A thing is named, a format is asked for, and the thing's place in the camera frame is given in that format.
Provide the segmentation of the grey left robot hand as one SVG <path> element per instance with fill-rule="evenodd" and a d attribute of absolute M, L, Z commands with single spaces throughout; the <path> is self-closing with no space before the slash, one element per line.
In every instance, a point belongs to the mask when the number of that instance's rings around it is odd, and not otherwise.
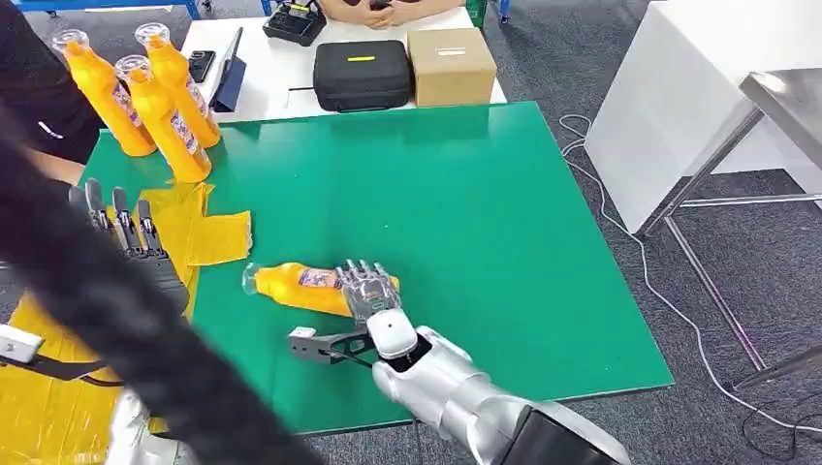
<path fill-rule="evenodd" d="M 184 314 L 189 292 L 161 242 L 149 202 L 145 199 L 137 201 L 138 219 L 133 220 L 125 190 L 115 187 L 111 196 L 113 214 L 109 215 L 100 182 L 90 178 L 84 186 L 69 189 L 68 202 L 97 232 L 114 240 L 120 255 L 152 277 L 158 288 L 174 302 L 178 313 Z"/>

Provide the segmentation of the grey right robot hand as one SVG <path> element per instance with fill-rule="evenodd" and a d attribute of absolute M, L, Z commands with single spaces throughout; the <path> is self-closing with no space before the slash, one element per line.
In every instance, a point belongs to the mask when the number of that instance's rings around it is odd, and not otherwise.
<path fill-rule="evenodd" d="M 347 260 L 345 266 L 337 266 L 334 271 L 346 306 L 357 325 L 364 325 L 380 311 L 401 307 L 398 288 L 380 263 Z"/>

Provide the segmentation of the person's hand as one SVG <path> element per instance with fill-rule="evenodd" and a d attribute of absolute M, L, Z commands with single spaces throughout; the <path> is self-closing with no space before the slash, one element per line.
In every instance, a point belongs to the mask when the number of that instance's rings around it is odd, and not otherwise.
<path fill-rule="evenodd" d="M 392 1 L 382 11 L 390 26 L 400 26 L 421 17 L 421 2 Z"/>
<path fill-rule="evenodd" d="M 354 7 L 354 13 L 358 24 L 373 30 L 380 30 L 392 25 L 394 10 L 392 7 L 372 10 L 368 1 L 361 1 Z"/>

